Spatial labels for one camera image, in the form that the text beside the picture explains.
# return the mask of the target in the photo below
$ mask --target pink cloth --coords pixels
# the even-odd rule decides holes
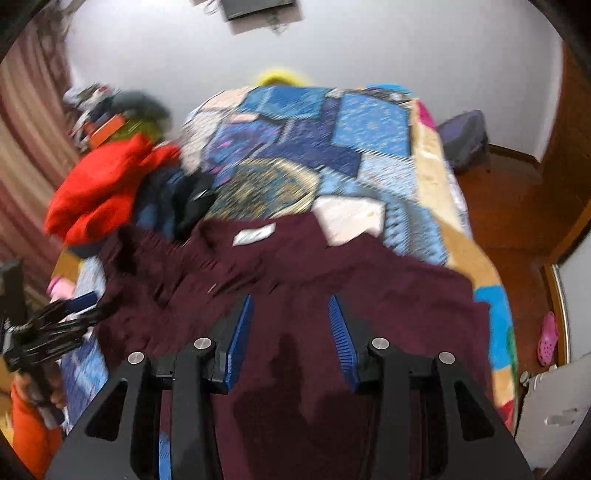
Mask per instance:
[[[432,128],[437,130],[437,125],[433,121],[433,117],[431,116],[431,112],[427,109],[424,103],[421,100],[417,101],[418,105],[418,119],[421,121],[423,125],[426,127]]]
[[[70,299],[74,296],[74,289],[76,285],[73,282],[60,275],[53,277],[47,287],[47,294],[51,297],[51,301],[60,299]]]

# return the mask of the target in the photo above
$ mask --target purple bag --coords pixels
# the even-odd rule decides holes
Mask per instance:
[[[446,160],[456,173],[463,173],[470,165],[487,162],[490,171],[488,136],[484,114],[480,110],[461,113],[437,127]]]

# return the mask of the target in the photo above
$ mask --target wooden door frame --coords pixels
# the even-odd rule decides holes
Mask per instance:
[[[591,230],[591,200],[583,209],[583,213],[562,239],[562,241],[552,250],[550,256],[542,265],[542,275],[546,280],[548,292],[550,293],[550,303],[552,311],[556,316],[556,325],[560,333],[558,341],[558,365],[570,363],[570,332],[569,319],[567,317],[566,304],[564,301],[564,292],[560,282],[558,269],[564,264],[565,260],[574,252],[574,250],[585,239]]]

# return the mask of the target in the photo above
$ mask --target metal screw head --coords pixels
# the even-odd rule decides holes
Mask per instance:
[[[197,350],[205,350],[206,348],[211,347],[212,341],[207,337],[201,337],[195,340],[193,345]]]
[[[144,361],[144,354],[142,352],[134,352],[130,353],[129,357],[127,357],[127,361],[132,365],[137,365]]]
[[[442,364],[451,365],[456,361],[456,357],[450,352],[441,352],[439,354],[439,360]]]
[[[386,350],[390,346],[390,342],[388,342],[385,338],[377,337],[371,341],[372,346],[377,350]]]
[[[519,383],[524,387],[530,382],[531,374],[529,372],[523,372],[519,377]]]

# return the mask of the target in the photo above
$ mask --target orange box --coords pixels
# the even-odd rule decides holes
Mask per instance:
[[[118,129],[125,125],[125,117],[118,113],[110,120],[107,120],[96,132],[88,139],[91,148],[96,148],[105,143]]]

